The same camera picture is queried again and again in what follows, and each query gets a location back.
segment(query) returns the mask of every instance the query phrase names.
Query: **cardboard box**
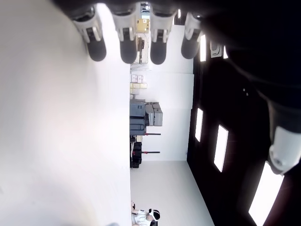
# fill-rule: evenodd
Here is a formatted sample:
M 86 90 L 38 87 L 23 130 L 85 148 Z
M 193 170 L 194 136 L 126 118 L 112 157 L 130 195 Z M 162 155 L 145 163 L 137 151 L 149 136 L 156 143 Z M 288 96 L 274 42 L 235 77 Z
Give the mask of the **cardboard box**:
M 143 75 L 138 75 L 137 82 L 143 83 Z
M 138 75 L 132 74 L 131 82 L 138 82 Z
M 132 93 L 131 94 L 139 94 L 140 93 L 140 89 L 132 89 Z
M 137 20 L 137 33 L 148 33 L 150 30 L 149 19 L 138 19 Z
M 139 83 L 132 83 L 132 88 L 133 89 L 140 89 L 140 84 Z

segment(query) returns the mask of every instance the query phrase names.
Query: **robotic hand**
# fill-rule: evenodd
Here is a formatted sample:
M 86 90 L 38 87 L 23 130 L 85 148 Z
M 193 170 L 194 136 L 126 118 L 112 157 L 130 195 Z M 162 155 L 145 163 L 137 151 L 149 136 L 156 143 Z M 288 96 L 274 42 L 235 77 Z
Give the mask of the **robotic hand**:
M 96 3 L 111 10 L 125 63 L 136 59 L 135 2 L 137 0 L 53 0 L 74 22 L 87 44 L 91 58 L 106 56 L 100 17 Z M 299 163 L 301 157 L 301 76 L 298 55 L 301 50 L 298 12 L 290 3 L 270 4 L 261 0 L 152 0 L 151 60 L 161 64 L 166 58 L 166 43 L 178 8 L 186 17 L 182 55 L 193 58 L 200 37 L 227 47 L 233 65 L 256 87 L 269 106 L 269 161 L 273 171 L 283 174 Z M 295 46 L 283 45 L 294 42 Z M 275 66 L 277 55 L 284 60 Z

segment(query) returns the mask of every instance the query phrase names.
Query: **person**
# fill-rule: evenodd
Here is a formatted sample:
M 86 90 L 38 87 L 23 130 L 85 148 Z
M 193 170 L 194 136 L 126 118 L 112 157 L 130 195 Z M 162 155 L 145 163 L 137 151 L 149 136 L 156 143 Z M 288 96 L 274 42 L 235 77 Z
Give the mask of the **person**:
M 148 212 L 144 210 L 135 210 L 135 204 L 131 202 L 132 207 L 132 226 L 150 226 L 152 221 L 160 219 L 158 210 L 150 209 Z

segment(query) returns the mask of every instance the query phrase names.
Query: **white floor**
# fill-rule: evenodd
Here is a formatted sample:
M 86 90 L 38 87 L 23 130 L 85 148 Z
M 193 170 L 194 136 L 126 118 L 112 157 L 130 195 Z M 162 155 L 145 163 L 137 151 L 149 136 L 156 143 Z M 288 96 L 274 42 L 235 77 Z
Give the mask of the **white floor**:
M 95 63 L 50 1 L 0 2 L 0 225 L 131 225 L 129 65 L 100 10 Z

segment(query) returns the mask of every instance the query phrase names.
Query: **white wall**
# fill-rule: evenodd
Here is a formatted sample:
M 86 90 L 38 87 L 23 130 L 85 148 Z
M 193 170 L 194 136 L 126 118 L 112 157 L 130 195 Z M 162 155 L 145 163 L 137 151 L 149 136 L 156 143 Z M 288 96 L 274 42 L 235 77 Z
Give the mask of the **white wall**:
M 144 162 L 131 170 L 131 193 L 136 209 L 160 211 L 160 226 L 214 225 L 186 161 Z
M 194 75 L 193 60 L 181 54 L 183 36 L 184 26 L 173 25 L 165 62 L 154 65 L 149 60 L 147 65 L 132 71 L 132 74 L 143 75 L 143 82 L 148 85 L 136 98 L 160 102 L 163 111 L 163 126 L 147 127 L 148 133 L 161 133 L 161 136 L 144 136 L 142 145 L 144 151 L 161 153 L 144 154 L 143 161 L 184 161 L 187 158 Z
M 95 63 L 50 1 L 0 2 L 0 225 L 131 225 L 129 65 L 101 18 Z

